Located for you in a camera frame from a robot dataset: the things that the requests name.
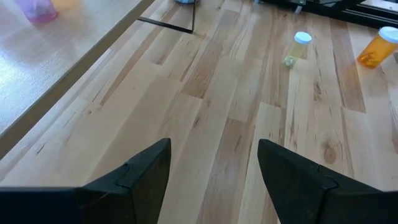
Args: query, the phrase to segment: white pill bottle cap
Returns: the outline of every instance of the white pill bottle cap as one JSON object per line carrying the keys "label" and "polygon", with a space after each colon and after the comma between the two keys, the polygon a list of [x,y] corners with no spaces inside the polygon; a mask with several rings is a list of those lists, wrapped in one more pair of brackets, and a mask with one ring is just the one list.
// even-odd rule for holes
{"label": "white pill bottle cap", "polygon": [[398,29],[394,27],[383,27],[379,30],[379,35],[384,40],[398,44]]}
{"label": "white pill bottle cap", "polygon": [[312,37],[306,32],[297,32],[296,35],[294,35],[294,40],[300,44],[309,44]]}

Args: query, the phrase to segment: black metal frame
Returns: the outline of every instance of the black metal frame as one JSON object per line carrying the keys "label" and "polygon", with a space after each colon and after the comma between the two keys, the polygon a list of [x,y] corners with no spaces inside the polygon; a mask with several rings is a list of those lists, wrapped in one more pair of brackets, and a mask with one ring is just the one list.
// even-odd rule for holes
{"label": "black metal frame", "polygon": [[171,153],[161,139],[82,187],[0,187],[1,223],[156,224]]}
{"label": "black metal frame", "polygon": [[[299,5],[281,0],[261,1],[292,9]],[[398,27],[398,20],[396,19],[398,18],[398,12],[361,4],[363,1],[364,0],[343,0],[335,3],[333,6],[326,6],[307,0],[306,5],[302,6],[302,10],[377,29],[384,26]]]}
{"label": "black metal frame", "polygon": [[266,139],[257,158],[281,224],[398,223],[398,191],[382,192]]}
{"label": "black metal frame", "polygon": [[158,26],[161,26],[161,27],[166,27],[166,28],[169,28],[169,29],[177,30],[177,31],[180,31],[180,32],[185,32],[185,33],[188,33],[188,34],[192,34],[194,29],[195,29],[195,16],[196,16],[196,5],[197,5],[196,3],[197,3],[197,0],[193,0],[192,26],[191,26],[191,29],[175,26],[173,24],[168,24],[166,22],[156,21],[156,20],[149,19],[149,18],[146,18],[146,17],[141,17],[141,16],[138,17],[138,20],[142,21],[142,22],[149,22],[151,24],[155,24],[155,25],[158,25]]}

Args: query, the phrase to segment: tabletop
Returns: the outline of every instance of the tabletop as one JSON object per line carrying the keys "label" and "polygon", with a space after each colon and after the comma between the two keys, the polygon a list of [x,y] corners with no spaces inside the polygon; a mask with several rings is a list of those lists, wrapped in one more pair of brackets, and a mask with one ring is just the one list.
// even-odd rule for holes
{"label": "tabletop", "polygon": [[0,157],[152,2],[53,0],[58,17],[44,24],[0,2]]}

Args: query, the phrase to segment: orange pill bottle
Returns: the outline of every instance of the orange pill bottle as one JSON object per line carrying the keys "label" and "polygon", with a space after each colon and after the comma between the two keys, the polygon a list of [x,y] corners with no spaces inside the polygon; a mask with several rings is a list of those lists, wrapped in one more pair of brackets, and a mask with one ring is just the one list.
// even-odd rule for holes
{"label": "orange pill bottle", "polygon": [[376,68],[380,63],[392,54],[398,46],[398,29],[383,27],[358,56],[358,62],[368,68]]}

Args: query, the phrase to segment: wooden floor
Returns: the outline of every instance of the wooden floor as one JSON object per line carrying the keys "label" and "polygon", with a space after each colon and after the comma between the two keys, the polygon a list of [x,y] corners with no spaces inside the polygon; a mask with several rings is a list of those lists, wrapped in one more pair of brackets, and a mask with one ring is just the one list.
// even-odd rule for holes
{"label": "wooden floor", "polygon": [[[189,26],[190,10],[158,0],[146,16]],[[170,137],[159,223],[277,223],[261,138],[398,189],[398,55],[355,62],[376,30],[246,0],[201,0],[196,25],[135,22],[0,161],[1,185],[83,185]],[[289,71],[298,30],[313,42]]]}

